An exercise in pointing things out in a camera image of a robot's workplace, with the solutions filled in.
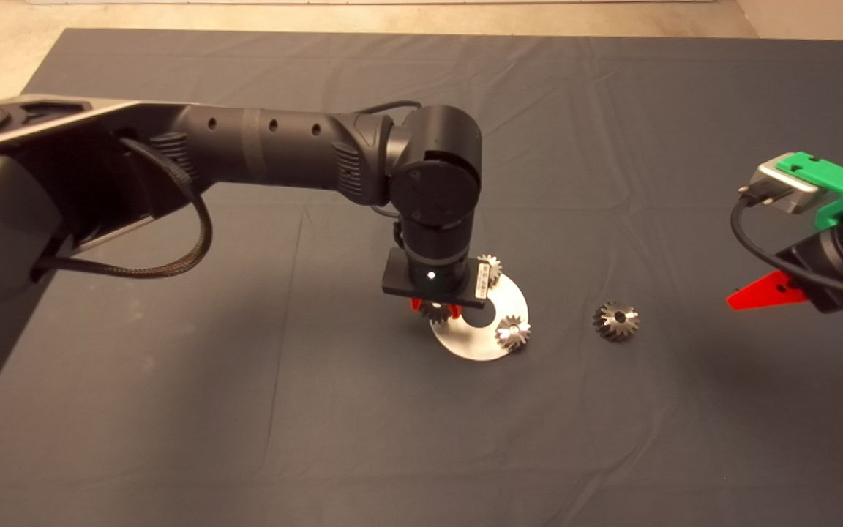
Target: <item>concrete floor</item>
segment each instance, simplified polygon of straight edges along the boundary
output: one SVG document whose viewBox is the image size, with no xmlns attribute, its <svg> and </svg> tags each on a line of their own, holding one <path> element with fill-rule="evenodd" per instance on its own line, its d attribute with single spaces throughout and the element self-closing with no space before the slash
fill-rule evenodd
<svg viewBox="0 0 843 527">
<path fill-rule="evenodd" d="M 66 27 L 842 39 L 843 3 L 715 0 L 476 6 L 33 6 L 21 0 L 0 0 L 0 99 L 21 91 Z"/>
</svg>

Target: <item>metal gear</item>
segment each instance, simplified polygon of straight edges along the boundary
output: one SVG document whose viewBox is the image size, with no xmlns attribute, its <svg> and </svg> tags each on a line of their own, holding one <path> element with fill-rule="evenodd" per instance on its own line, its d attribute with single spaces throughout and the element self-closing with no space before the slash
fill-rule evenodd
<svg viewBox="0 0 843 527">
<path fill-rule="evenodd" d="M 490 278 L 488 284 L 489 287 L 495 286 L 499 281 L 499 277 L 503 274 L 502 261 L 499 261 L 499 259 L 492 254 L 481 254 L 477 259 L 487 261 L 490 264 Z"/>
<path fill-rule="evenodd" d="M 496 342 L 502 348 L 515 351 L 525 346 L 532 335 L 532 326 L 517 316 L 505 317 L 496 327 Z"/>
<path fill-rule="evenodd" d="M 640 314 L 635 307 L 608 302 L 594 311 L 594 328 L 611 343 L 630 338 L 640 329 Z"/>
<path fill-rule="evenodd" d="M 451 317 L 451 308 L 447 304 L 425 300 L 419 306 L 419 313 L 434 324 L 442 324 Z"/>
</svg>

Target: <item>red triangular piece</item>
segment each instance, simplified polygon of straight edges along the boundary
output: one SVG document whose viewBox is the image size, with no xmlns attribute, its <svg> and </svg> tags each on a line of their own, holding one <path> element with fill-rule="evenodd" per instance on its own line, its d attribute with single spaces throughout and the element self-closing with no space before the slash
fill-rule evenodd
<svg viewBox="0 0 843 527">
<path fill-rule="evenodd" d="M 796 286 L 792 277 L 779 270 L 727 297 L 727 303 L 735 310 L 800 304 L 806 300 L 809 300 L 809 297 L 805 291 Z"/>
</svg>

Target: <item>black cable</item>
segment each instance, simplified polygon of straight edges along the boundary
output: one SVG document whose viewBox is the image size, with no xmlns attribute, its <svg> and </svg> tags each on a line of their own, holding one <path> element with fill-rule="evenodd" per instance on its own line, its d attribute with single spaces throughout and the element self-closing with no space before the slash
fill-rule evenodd
<svg viewBox="0 0 843 527">
<path fill-rule="evenodd" d="M 56 256 L 42 257 L 37 261 L 35 267 L 42 269 L 63 269 L 66 271 L 78 271 L 80 273 L 108 274 L 111 277 L 126 277 L 127 279 L 166 279 L 166 277 L 174 277 L 191 270 L 203 260 L 207 251 L 210 250 L 210 244 L 213 242 L 214 237 L 213 221 L 210 220 L 210 213 L 208 213 L 207 206 L 201 200 L 200 195 L 194 193 L 193 187 L 191 187 L 190 176 L 188 176 L 187 172 L 181 169 L 169 157 L 146 144 L 138 143 L 138 141 L 131 139 L 121 139 L 121 142 L 129 150 L 132 150 L 138 156 L 144 157 L 145 160 L 148 160 L 151 164 L 164 171 L 166 176 L 171 178 L 171 182 L 176 184 L 178 190 L 181 190 L 181 194 L 184 194 L 184 197 L 193 204 L 201 220 L 201 237 L 197 240 L 197 244 L 194 244 L 193 249 L 178 260 L 171 261 L 171 263 L 167 263 L 164 266 L 145 269 L 130 269 L 128 267 L 111 266 L 108 263 L 100 263 L 99 261 L 77 260 L 75 258 L 60 258 Z"/>
<path fill-rule="evenodd" d="M 392 110 L 394 108 L 404 108 L 408 106 L 421 108 L 422 104 L 417 100 L 394 100 L 392 102 L 385 102 L 382 104 L 377 104 L 375 106 L 364 108 L 362 110 L 357 110 L 354 111 L 354 113 L 379 113 L 379 111 Z"/>
<path fill-rule="evenodd" d="M 803 269 L 793 263 L 791 264 L 789 261 L 783 260 L 779 256 L 767 253 L 758 246 L 758 244 L 753 243 L 753 241 L 747 237 L 745 231 L 743 231 L 743 210 L 747 207 L 755 206 L 757 203 L 759 203 L 759 201 L 753 199 L 752 197 L 743 196 L 740 197 L 740 200 L 737 201 L 733 210 L 730 211 L 730 230 L 733 231 L 733 236 L 737 238 L 737 241 L 742 244 L 743 248 L 750 251 L 760 260 L 770 264 L 770 266 L 776 267 L 776 269 L 782 270 L 796 279 L 806 281 L 807 283 L 813 283 L 827 289 L 842 291 L 843 293 L 843 281 L 831 279 L 830 277 L 823 276 L 822 274 L 813 273 L 807 269 Z"/>
<path fill-rule="evenodd" d="M 381 206 L 369 206 L 369 208 L 372 209 L 372 212 L 379 214 L 379 216 L 392 217 L 392 219 L 398 219 L 399 217 L 399 213 L 389 212 Z"/>
</svg>

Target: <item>silver metal plate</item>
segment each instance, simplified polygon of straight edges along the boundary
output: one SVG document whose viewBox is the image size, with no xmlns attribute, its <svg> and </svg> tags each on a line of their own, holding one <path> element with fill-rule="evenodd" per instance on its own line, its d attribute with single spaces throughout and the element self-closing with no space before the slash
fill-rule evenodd
<svg viewBox="0 0 843 527">
<path fill-rule="evenodd" d="M 496 341 L 496 327 L 506 316 L 517 316 L 527 323 L 529 307 L 519 286 L 502 274 L 496 285 L 491 287 L 488 298 L 496 309 L 494 319 L 487 326 L 474 327 L 466 323 L 463 317 L 448 319 L 441 324 L 431 324 L 439 343 L 455 356 L 467 360 L 490 361 L 505 357 L 509 350 Z"/>
</svg>

